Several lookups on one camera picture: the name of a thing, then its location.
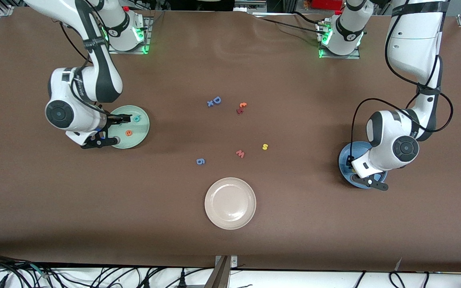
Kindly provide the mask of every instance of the round plate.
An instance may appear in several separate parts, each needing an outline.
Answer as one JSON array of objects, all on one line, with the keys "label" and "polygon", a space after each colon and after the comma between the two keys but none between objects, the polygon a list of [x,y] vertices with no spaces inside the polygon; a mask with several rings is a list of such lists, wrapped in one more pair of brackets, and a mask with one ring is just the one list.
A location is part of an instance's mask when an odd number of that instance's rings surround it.
[{"label": "round plate", "polygon": [[[371,147],[372,146],[369,142],[355,141],[353,142],[353,152],[351,153],[351,155],[355,157],[355,159],[357,159],[360,156],[364,155],[364,153],[366,153],[366,151],[369,150]],[[344,146],[344,148],[341,150],[341,153],[339,154],[339,170],[341,170],[341,174],[344,176],[344,179],[346,179],[348,182],[350,182],[355,187],[359,187],[363,189],[370,189],[371,187],[351,181],[351,175],[354,175],[356,173],[351,171],[351,169],[348,166],[346,166],[346,160],[348,159],[349,155],[350,155],[350,143]],[[380,176],[379,174],[375,174],[376,181],[383,182],[386,177],[387,177],[387,171],[385,171],[383,176]]]},{"label": "round plate", "polygon": [[[108,128],[108,137],[118,137],[120,142],[113,145],[115,148],[128,149],[140,144],[147,136],[150,121],[147,113],[138,106],[126,105],[113,110],[112,114],[127,114],[131,116],[131,122],[112,125]],[[135,122],[134,118],[140,116],[140,120]],[[126,131],[131,130],[131,136],[126,135]]]},{"label": "round plate", "polygon": [[205,195],[205,213],[211,222],[226,230],[245,226],[256,212],[256,195],[245,181],[223,178]]}]

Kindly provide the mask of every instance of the white floor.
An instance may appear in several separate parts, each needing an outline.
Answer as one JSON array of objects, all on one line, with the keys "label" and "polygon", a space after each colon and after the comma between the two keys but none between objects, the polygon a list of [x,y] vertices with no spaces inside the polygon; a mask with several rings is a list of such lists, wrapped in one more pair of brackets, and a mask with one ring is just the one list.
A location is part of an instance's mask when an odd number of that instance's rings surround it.
[{"label": "white floor", "polygon": [[[187,268],[188,273],[195,268]],[[53,269],[57,273],[62,273],[65,277],[86,283],[90,285],[92,281],[100,274],[100,268],[58,268]],[[119,272],[112,274],[108,279],[104,280],[99,286],[100,288],[108,288],[108,285],[123,272],[130,270],[124,268]],[[186,284],[205,284],[212,269],[202,270],[186,277]],[[126,274],[119,279],[113,287],[117,288],[135,288],[139,281],[145,277],[147,268],[140,268],[139,273],[136,271]],[[152,277],[150,280],[151,288],[165,288],[175,279],[180,276],[180,268],[168,268]],[[0,280],[7,273],[0,272]],[[229,281],[229,288],[243,288],[244,286],[252,285],[251,288],[353,288],[360,277],[361,272],[286,272],[286,271],[232,271]],[[426,275],[423,273],[399,273],[404,281],[406,288],[422,288]],[[28,275],[26,277],[31,285],[33,281]],[[40,279],[40,286],[48,288],[50,285],[46,279]],[[52,281],[55,288],[61,288],[60,284],[55,280]],[[79,284],[63,281],[66,288],[82,288]],[[402,287],[395,278],[395,284]],[[20,288],[20,282],[15,275],[8,277],[5,288]],[[393,288],[389,281],[388,273],[366,273],[360,282],[360,288]],[[427,288],[461,288],[461,274],[430,274]]]}]

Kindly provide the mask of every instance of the green plate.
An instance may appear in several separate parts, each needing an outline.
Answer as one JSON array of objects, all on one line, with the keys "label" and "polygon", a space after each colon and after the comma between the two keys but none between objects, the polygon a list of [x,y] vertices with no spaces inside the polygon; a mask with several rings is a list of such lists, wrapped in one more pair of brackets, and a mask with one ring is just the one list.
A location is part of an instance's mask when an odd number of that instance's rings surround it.
[{"label": "green plate", "polygon": [[[143,109],[138,106],[126,105],[113,110],[111,113],[132,115],[130,123],[112,125],[108,128],[108,137],[120,138],[120,142],[113,145],[113,147],[128,149],[140,144],[145,139],[150,127],[150,121]],[[133,132],[131,136],[126,135],[128,130]]]}]

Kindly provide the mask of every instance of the red box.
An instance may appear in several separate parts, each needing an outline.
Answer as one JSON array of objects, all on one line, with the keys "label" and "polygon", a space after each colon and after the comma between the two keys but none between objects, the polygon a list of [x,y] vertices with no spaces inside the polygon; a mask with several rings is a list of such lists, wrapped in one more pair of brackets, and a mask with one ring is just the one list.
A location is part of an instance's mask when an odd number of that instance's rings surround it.
[{"label": "red box", "polygon": [[311,7],[322,10],[339,11],[343,5],[343,0],[313,0]]}]

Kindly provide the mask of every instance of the brown tabletop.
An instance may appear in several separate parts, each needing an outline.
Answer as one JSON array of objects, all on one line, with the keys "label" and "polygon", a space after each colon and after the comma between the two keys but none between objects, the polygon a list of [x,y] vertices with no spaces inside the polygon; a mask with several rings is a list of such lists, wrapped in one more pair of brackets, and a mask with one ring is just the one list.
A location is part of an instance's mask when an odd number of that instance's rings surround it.
[{"label": "brown tabletop", "polygon": [[[279,16],[311,28],[294,16]],[[0,22],[0,254],[31,261],[247,268],[461,270],[461,28],[448,18],[441,56],[447,129],[421,143],[387,192],[341,176],[357,104],[404,106],[415,88],[384,60],[389,17],[373,17],[360,60],[319,59],[311,32],[241,12],[166,12],[148,55],[114,55],[123,93],[150,133],[134,149],[82,150],[44,117],[53,69],[83,59],[57,23],[29,8]],[[79,37],[70,33],[82,47]],[[222,104],[206,101],[220,96]],[[242,115],[240,102],[247,102]],[[365,104],[357,140],[382,104]],[[441,99],[440,122],[449,108]],[[268,144],[267,151],[262,150]],[[235,155],[245,151],[245,158]],[[205,158],[198,166],[196,159]],[[235,231],[205,215],[223,177],[257,198]]]}]

